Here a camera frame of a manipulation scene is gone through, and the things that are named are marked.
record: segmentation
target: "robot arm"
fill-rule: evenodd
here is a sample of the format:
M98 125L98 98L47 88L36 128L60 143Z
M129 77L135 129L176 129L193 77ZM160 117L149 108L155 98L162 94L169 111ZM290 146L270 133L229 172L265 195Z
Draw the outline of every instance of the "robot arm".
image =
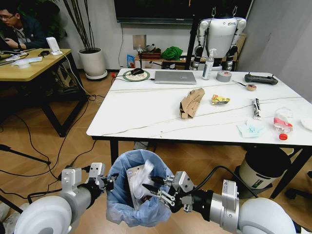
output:
M246 20L243 18L237 18L237 28L231 43L231 47L229 49L229 51L226 54L226 64L227 64L227 70L231 71L232 70L232 66L233 66L233 57L235 55L235 53L237 52L237 46L236 43L240 37L240 35L242 34L243 30L246 27Z
M81 182L81 168L62 171L62 191L58 196L46 196L32 203L20 216L15 234L69 234L78 226L81 215L105 190L114 188L117 175L104 176L105 165L92 163L89 177ZM241 208L236 183L223 181L222 194L196 189L186 172L175 176L151 177L167 192L152 185L145 188L159 197L173 213L182 207L185 212L201 213L206 221L218 223L233 234L311 234L294 223L274 201L266 198L249 199Z
M89 177L81 182L81 168L62 171L62 191L58 196L38 199L20 215L15 234L69 234L80 217L105 192L114 188L117 175L104 176L105 164L92 163Z
M186 172L168 178L151 177L155 183L170 186L169 192L143 185L159 197L173 213L182 207L185 212L201 213L233 234L310 234L292 221L281 206L266 198L247 200L241 208L236 183L223 181L222 194L212 190L196 190Z
M192 70L198 70L198 66L200 63L200 59L203 55L204 48L205 48L205 41L206 41L206 34L207 30L209 28L211 19L203 19L198 26L197 29L197 39L198 39L198 45L195 47L195 58L194 63L192 66Z

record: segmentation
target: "white flower pot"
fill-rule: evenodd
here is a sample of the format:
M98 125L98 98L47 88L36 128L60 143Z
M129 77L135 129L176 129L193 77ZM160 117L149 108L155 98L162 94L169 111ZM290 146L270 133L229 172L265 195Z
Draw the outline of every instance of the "white flower pot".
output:
M96 52L86 54L85 49L79 51L84 71L91 79L103 78L107 75L104 63L104 54L100 48L94 48Z

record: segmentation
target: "white wall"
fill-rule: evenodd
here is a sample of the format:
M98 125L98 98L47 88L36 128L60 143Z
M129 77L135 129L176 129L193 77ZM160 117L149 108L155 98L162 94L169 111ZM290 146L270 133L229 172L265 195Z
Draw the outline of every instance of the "white wall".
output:
M240 71L271 72L312 101L312 0L255 0Z
M96 46L103 49L106 68L119 69L118 54L121 45L121 27L117 23L114 0L89 0L91 22ZM60 46L71 48L78 68L82 68L77 51L82 49L79 35L60 1L62 24L68 37ZM158 25L158 24L123 24L124 43L120 53L120 65L126 66L127 54L135 55L132 35L146 35L147 44L155 44L162 51L170 46L177 46L187 52L190 36L190 25Z

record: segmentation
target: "trash can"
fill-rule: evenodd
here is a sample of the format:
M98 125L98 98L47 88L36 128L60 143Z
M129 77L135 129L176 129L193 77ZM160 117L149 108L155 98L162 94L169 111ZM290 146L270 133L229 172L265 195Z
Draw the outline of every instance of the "trash can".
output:
M280 148L254 147L247 151L239 176L251 189L263 189L283 175L291 160Z
M114 182L114 190L107 191L107 209L106 218L114 223L119 224L125 221L129 227L146 226L153 227L161 221L167 221L171 215L168 209L157 197L146 200L136 211L133 208L128 179L127 170L145 164L149 160L154 165L151 176L171 176L172 172L161 160L161 158L153 152L147 150L132 150L120 155L109 170L108 175L118 173L118 177ZM161 187L168 192L168 187Z

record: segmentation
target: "brown paper bag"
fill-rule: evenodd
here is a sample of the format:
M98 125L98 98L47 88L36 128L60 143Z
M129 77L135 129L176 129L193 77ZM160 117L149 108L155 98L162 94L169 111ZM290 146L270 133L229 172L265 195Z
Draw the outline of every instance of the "brown paper bag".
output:
M192 90L180 103L181 117L193 118L204 95L205 91L203 89Z

